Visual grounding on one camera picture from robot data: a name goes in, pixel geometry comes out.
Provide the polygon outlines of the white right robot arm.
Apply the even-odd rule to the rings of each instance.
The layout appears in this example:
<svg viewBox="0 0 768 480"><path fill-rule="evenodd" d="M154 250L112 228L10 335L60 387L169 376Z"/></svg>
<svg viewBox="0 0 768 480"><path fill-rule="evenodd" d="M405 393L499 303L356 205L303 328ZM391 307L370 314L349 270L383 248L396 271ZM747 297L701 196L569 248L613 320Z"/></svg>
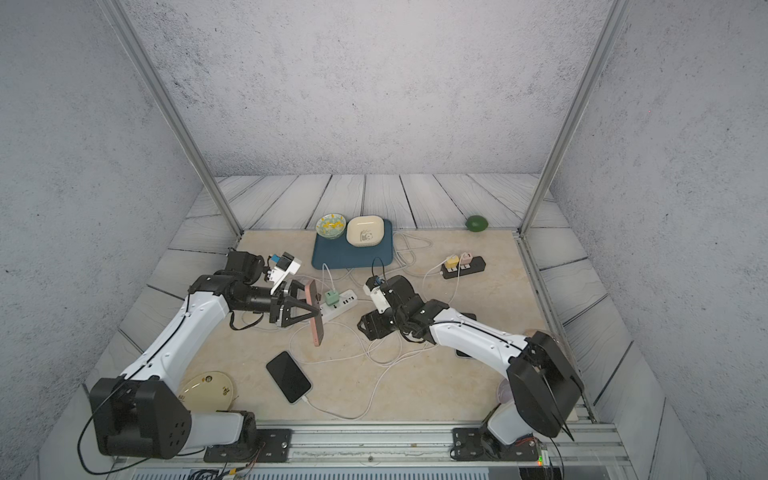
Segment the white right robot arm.
<svg viewBox="0 0 768 480"><path fill-rule="evenodd" d="M498 444L509 446L530 435L555 438L568 430L568 415L584 385L551 335L511 334L440 300L424 301L401 275L372 276L363 290L375 306L358 322L369 340L397 332L410 342L460 351L506 377L512 400L500 403L484 421Z"/></svg>

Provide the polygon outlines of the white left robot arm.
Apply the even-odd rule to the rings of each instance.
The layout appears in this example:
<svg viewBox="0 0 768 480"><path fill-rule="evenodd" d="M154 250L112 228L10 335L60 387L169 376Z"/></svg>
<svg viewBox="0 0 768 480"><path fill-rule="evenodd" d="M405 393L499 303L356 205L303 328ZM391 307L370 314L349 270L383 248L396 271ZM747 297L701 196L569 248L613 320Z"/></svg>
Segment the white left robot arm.
<svg viewBox="0 0 768 480"><path fill-rule="evenodd" d="M91 416L82 431L92 432L100 454L132 457L137 464L204 451L207 462L251 463L269 444L253 413L194 413L177 396L185 372L208 336L237 312L271 321L302 308L308 318L319 307L298 298L293 280L300 267L289 253L269 267L260 255L231 250L223 269L198 277L167 327L123 372L101 378L90 389Z"/></svg>

